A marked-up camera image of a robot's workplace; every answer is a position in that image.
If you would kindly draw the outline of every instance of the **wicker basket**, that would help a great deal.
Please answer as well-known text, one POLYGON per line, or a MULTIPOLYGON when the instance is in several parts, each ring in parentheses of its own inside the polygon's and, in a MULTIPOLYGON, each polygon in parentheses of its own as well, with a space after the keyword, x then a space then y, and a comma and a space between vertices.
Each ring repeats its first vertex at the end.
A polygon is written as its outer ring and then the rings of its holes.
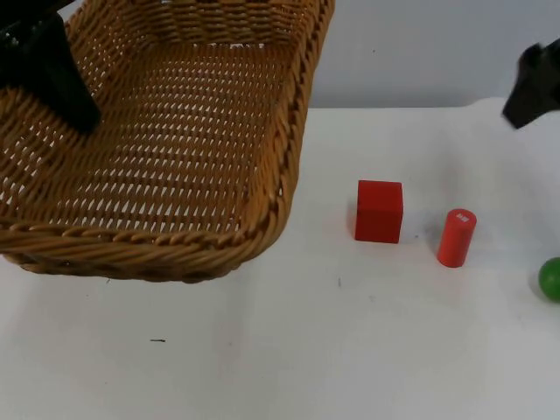
POLYGON ((86 0, 66 26, 91 136, 0 90, 0 252, 48 274, 195 283, 282 233, 334 0, 86 0))

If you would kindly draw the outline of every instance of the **red cylinder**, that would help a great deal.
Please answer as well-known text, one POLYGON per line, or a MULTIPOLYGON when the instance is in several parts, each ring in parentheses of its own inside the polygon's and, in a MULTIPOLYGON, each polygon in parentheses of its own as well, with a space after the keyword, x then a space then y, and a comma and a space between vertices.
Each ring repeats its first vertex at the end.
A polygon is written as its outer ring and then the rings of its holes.
POLYGON ((441 237, 437 259, 451 269, 465 264, 466 254, 476 228, 476 216, 463 208, 456 208, 447 214, 444 234, 441 237))

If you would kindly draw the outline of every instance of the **red cube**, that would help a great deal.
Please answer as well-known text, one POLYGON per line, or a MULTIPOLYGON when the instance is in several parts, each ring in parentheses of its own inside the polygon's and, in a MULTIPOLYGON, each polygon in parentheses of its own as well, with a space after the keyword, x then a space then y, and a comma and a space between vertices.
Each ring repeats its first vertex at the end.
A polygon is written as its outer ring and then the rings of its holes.
POLYGON ((360 181, 356 241, 399 243, 403 223, 403 185, 360 181))

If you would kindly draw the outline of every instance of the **gray wall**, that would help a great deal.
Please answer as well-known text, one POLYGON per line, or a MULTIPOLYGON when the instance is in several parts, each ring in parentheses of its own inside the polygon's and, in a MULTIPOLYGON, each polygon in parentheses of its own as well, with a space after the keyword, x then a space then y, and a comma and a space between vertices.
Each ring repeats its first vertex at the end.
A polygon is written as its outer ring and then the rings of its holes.
POLYGON ((560 0, 338 0, 312 104, 435 107, 507 95, 521 52, 557 38, 560 0))

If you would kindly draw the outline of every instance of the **white table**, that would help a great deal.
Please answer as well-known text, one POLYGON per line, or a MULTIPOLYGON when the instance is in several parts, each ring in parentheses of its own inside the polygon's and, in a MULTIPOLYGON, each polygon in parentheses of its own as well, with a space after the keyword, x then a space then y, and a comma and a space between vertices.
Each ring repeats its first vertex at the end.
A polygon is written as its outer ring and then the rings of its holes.
POLYGON ((1 261, 0 418, 557 420, 560 305, 535 280, 560 255, 560 115, 513 132, 501 104, 311 111, 288 227, 220 281, 1 261), (403 182, 400 245, 352 239, 359 179, 403 182), (458 206, 479 225, 446 269, 458 206))

